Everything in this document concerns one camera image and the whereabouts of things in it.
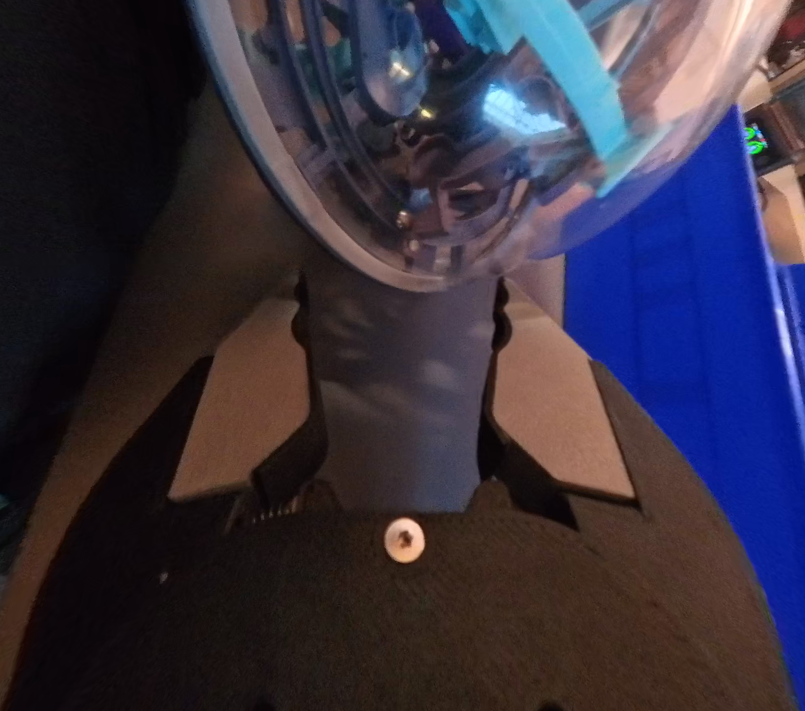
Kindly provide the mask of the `black device with green display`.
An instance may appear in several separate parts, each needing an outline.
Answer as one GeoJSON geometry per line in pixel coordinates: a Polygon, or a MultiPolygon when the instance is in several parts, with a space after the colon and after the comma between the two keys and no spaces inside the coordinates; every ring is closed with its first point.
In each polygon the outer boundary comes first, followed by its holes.
{"type": "Polygon", "coordinates": [[[744,127],[745,145],[756,175],[764,175],[785,165],[786,157],[761,123],[749,121],[744,127]]]}

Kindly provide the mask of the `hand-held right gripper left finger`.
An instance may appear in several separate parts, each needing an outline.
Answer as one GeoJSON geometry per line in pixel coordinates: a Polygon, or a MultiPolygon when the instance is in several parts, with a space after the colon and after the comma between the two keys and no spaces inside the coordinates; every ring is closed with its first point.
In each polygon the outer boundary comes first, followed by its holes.
{"type": "Polygon", "coordinates": [[[185,504],[232,493],[311,421],[319,388],[307,283],[292,273],[217,346],[168,491],[185,504]]]}

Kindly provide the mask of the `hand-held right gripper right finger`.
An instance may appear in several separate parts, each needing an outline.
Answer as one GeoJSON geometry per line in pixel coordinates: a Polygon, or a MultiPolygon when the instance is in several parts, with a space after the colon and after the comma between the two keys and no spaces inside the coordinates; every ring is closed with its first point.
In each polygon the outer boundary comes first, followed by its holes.
{"type": "Polygon", "coordinates": [[[482,482],[565,526],[571,500],[637,508],[637,491],[586,354],[511,279],[498,281],[478,427],[482,482]]]}

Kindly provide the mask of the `person's dark clothing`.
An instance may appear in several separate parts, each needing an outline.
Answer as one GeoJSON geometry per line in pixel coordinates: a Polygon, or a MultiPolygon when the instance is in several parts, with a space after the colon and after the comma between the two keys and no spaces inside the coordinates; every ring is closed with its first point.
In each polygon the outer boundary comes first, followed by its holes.
{"type": "Polygon", "coordinates": [[[204,78],[182,0],[1,0],[2,545],[172,190],[204,78]]]}

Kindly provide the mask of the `clear plastic maze ball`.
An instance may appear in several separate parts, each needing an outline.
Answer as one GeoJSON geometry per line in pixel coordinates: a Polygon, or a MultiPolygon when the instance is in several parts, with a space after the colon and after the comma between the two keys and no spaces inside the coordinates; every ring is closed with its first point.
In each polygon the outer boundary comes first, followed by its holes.
{"type": "Polygon", "coordinates": [[[267,187],[341,262],[434,292],[629,213],[790,0],[185,0],[267,187]]]}

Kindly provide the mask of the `blue plastic bin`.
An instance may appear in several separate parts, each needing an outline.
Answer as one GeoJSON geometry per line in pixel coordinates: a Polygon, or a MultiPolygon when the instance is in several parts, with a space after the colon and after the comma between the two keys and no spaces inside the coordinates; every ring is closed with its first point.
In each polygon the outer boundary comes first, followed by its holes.
{"type": "Polygon", "coordinates": [[[670,437],[743,543],[804,699],[803,264],[776,263],[735,105],[566,258],[565,329],[670,437]]]}

